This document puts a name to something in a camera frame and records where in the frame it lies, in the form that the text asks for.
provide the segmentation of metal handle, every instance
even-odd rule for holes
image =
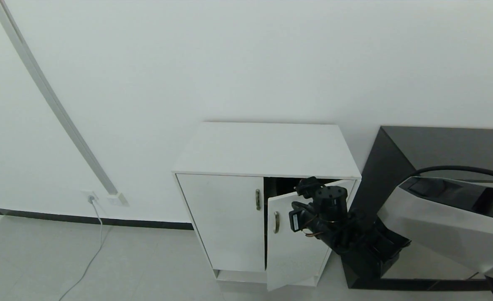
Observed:
[[[259,211],[261,210],[261,191],[259,189],[255,190],[255,208]]]
[[[279,213],[278,211],[274,212],[274,233],[278,233],[279,231]]]

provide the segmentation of black cable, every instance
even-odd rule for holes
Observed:
[[[460,166],[460,165],[439,165],[439,166],[431,166],[431,167],[426,167],[426,168],[418,169],[418,170],[416,170],[416,171],[408,174],[407,176],[403,177],[403,179],[401,179],[399,181],[399,183],[397,185],[395,185],[395,187],[393,187],[393,189],[391,190],[391,192],[389,193],[389,195],[391,196],[391,194],[393,193],[393,191],[395,191],[395,189],[397,187],[399,187],[399,185],[401,185],[402,183],[404,183],[404,181],[406,181],[407,179],[409,179],[409,178],[411,178],[413,176],[420,175],[422,173],[428,173],[429,171],[439,171],[439,170],[470,171],[472,173],[481,173],[483,175],[493,176],[493,170],[489,170],[489,169],[485,169],[485,168],[479,168],[479,167]]]

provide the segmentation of power cord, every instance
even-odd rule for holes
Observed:
[[[94,255],[94,257],[92,257],[92,259],[90,260],[90,262],[88,263],[88,265],[86,266],[86,269],[84,269],[84,273],[82,273],[82,276],[81,278],[76,282],[76,284],[72,285],[72,287],[70,287],[66,293],[64,293],[64,295],[61,296],[61,298],[59,299],[59,301],[61,301],[64,296],[66,296],[68,293],[70,293],[70,291],[76,286],[79,284],[79,282],[81,282],[81,280],[84,278],[84,276],[86,275],[86,272],[88,271],[88,268],[90,268],[90,265],[92,263],[92,261],[94,261],[94,258],[96,258],[97,254],[101,251],[101,247],[103,247],[103,241],[102,241],[102,234],[103,234],[103,222],[101,221],[101,218],[100,218],[100,215],[97,213],[97,209],[96,209],[96,206],[94,206],[94,197],[93,196],[89,196],[88,197],[88,202],[92,205],[92,207],[94,208],[94,212],[96,213],[96,216],[97,216],[97,220],[99,220],[100,222],[100,248],[97,250],[96,254]]]

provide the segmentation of metal panel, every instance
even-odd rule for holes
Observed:
[[[397,187],[378,211],[388,229],[493,277],[493,218],[432,202]]]

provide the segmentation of floor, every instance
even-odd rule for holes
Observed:
[[[99,225],[0,216],[0,301],[57,301],[99,247]],[[216,282],[194,231],[104,226],[103,249],[64,301],[493,301],[490,292],[349,290],[332,255],[317,288]]]

